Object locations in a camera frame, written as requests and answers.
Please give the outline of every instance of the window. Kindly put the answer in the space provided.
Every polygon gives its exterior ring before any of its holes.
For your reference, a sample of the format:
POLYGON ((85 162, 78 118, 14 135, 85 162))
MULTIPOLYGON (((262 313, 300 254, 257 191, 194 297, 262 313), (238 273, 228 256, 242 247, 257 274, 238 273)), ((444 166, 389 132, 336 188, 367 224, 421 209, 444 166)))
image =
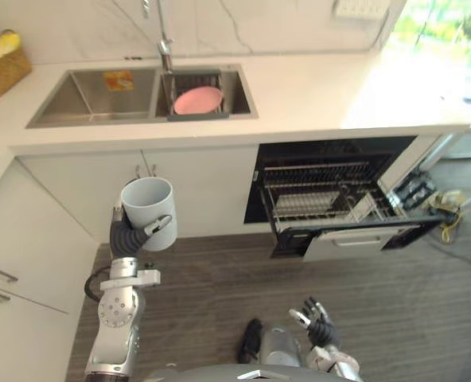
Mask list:
POLYGON ((387 49, 471 66, 471 0, 408 0, 387 49))

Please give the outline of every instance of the dish rack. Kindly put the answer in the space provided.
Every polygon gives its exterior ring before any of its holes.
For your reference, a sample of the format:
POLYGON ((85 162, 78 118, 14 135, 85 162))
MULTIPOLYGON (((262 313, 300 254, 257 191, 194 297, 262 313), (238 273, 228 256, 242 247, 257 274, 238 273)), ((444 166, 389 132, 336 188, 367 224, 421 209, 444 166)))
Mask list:
MULTIPOLYGON (((194 88, 199 88, 202 86, 212 86, 219 89, 222 94, 224 91, 223 82, 221 79, 220 70, 212 71, 180 71, 173 73, 166 73, 163 75, 163 84, 166 90, 167 95, 167 109, 168 115, 167 119, 170 121, 181 121, 181 120, 191 120, 195 119, 196 115, 179 115, 173 109, 173 105, 177 98, 179 98, 183 93, 186 93, 189 90, 194 88)), ((219 107, 210 113, 202 114, 203 119, 220 119, 228 118, 229 110, 225 107, 225 98, 222 99, 219 107)))
POLYGON ((365 160, 264 167, 261 195, 271 229, 393 219, 396 206, 373 181, 375 172, 365 160))

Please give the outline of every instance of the faucet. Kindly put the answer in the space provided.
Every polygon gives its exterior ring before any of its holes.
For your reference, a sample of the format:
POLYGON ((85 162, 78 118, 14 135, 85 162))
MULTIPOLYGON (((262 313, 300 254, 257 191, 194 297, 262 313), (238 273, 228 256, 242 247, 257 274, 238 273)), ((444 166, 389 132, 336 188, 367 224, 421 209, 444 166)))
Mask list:
MULTIPOLYGON (((156 1, 156 3, 158 4, 159 25, 162 30, 162 39, 158 42, 158 51, 159 51, 160 56, 162 57, 163 70, 167 73, 171 73, 172 72, 172 49, 170 48, 170 44, 172 44, 173 40, 169 39, 166 35, 165 20, 163 19, 162 1, 163 0, 156 1)), ((143 11, 143 17, 149 18, 150 0, 142 0, 142 11, 143 11)))

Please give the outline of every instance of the wire rack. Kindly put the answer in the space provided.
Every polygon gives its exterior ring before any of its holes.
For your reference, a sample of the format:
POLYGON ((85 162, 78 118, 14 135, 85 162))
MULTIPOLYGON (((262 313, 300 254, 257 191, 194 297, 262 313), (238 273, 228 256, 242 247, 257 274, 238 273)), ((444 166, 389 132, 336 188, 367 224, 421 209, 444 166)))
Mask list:
MULTIPOLYGON (((169 113, 175 114, 173 105, 177 98, 183 93, 202 86, 212 86, 223 91, 221 74, 219 72, 198 72, 187 74, 169 74, 170 92, 169 92, 169 113)), ((224 109, 224 102, 212 113, 221 113, 224 109)))
POLYGON ((264 168, 264 202, 278 232, 290 226, 390 220, 393 208, 366 161, 264 168))

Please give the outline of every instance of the yellow cable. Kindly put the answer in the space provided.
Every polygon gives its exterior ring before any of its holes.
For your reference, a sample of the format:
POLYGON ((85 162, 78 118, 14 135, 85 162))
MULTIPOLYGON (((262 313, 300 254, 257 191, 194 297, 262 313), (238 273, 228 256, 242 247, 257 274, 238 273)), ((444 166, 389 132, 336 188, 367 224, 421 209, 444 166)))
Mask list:
POLYGON ((465 197, 460 195, 453 204, 443 204, 440 202, 442 200, 442 194, 437 191, 426 201, 426 205, 433 207, 434 209, 441 209, 443 211, 451 212, 457 215, 457 218, 451 224, 442 223, 441 224, 441 239, 446 244, 453 243, 453 232, 457 229, 458 225, 461 222, 463 213, 460 211, 460 205, 464 202, 465 197))

